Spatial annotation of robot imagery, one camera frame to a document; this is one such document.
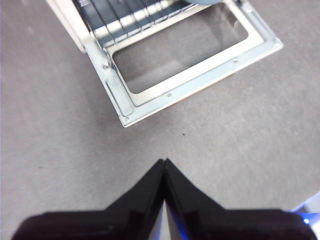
oven rack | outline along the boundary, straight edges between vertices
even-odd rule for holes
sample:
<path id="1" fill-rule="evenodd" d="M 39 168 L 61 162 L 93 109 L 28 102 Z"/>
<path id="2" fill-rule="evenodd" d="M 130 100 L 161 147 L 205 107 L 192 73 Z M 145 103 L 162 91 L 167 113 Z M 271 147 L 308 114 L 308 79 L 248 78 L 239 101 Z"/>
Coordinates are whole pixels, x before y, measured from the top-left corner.
<path id="1" fill-rule="evenodd" d="M 101 48 L 116 45 L 196 4 L 183 0 L 75 0 Z"/>

